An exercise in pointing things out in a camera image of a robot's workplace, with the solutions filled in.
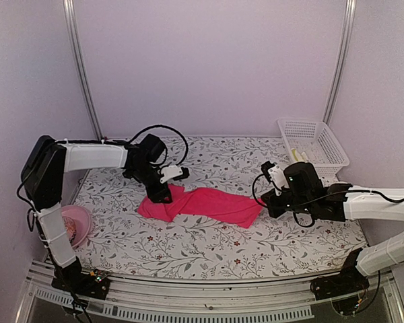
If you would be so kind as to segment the green white patterned towel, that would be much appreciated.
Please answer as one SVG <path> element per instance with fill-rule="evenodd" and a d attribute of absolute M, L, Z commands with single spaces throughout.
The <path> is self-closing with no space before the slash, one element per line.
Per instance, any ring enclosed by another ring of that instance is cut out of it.
<path fill-rule="evenodd" d="M 309 162 L 310 159 L 305 151 L 299 152 L 297 149 L 292 149 L 292 159 L 295 162 Z"/>

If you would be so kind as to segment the pink red towel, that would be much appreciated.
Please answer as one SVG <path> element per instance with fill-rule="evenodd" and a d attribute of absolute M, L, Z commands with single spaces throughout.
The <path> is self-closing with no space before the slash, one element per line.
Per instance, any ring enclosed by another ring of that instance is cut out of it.
<path fill-rule="evenodd" d="M 177 215 L 202 215 L 224 223 L 249 228 L 262 211 L 256 200 L 242 195 L 226 193 L 214 188 L 196 188 L 186 191 L 171 184 L 172 202 L 153 203 L 145 197 L 137 209 L 148 219 L 172 222 Z"/>

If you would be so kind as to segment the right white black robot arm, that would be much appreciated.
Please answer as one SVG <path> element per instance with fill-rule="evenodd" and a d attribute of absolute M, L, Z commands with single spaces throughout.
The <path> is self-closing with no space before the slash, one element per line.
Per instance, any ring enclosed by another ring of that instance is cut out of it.
<path fill-rule="evenodd" d="M 262 175 L 274 188 L 261 197 L 270 217 L 286 212 L 307 214 L 313 221 L 381 219 L 404 222 L 404 189 L 375 189 L 337 182 L 324 186 L 315 167 L 309 162 L 297 162 L 285 169 L 267 161 L 261 166 Z M 349 293 L 368 277 L 395 264 L 404 262 L 404 231 L 351 256 L 351 266 L 335 278 L 335 288 Z"/>

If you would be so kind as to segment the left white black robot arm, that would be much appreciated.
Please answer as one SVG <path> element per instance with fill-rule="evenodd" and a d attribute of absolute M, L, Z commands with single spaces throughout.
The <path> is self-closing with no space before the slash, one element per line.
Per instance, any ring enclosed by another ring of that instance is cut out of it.
<path fill-rule="evenodd" d="M 92 169 L 121 169 L 124 177 L 145 187 L 151 202 L 170 203 L 172 194 L 167 181 L 154 166 L 165 150 L 164 142 L 155 135 L 146 135 L 136 144 L 58 141 L 49 135 L 36 142 L 21 173 L 21 187 L 35 214 L 42 242 L 55 264 L 63 268 L 60 280 L 72 292 L 82 291 L 87 279 L 71 266 L 77 263 L 77 256 L 62 216 L 66 175 Z"/>

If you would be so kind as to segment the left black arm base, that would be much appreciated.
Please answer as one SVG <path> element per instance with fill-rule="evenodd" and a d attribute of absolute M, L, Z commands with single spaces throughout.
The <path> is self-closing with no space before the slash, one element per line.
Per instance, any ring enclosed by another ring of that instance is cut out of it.
<path fill-rule="evenodd" d="M 110 279 L 98 270 L 84 273 L 79 259 L 65 268 L 55 265 L 52 287 L 95 299 L 105 300 L 110 289 Z"/>

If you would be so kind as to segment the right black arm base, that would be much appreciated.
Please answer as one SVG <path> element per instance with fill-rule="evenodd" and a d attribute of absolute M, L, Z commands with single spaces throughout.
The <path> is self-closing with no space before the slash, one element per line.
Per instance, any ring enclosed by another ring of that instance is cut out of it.
<path fill-rule="evenodd" d="M 355 267 L 343 268 L 336 275 L 321 276 L 313 279 L 310 290 L 316 300 L 339 297 L 369 288 L 368 278 Z"/>

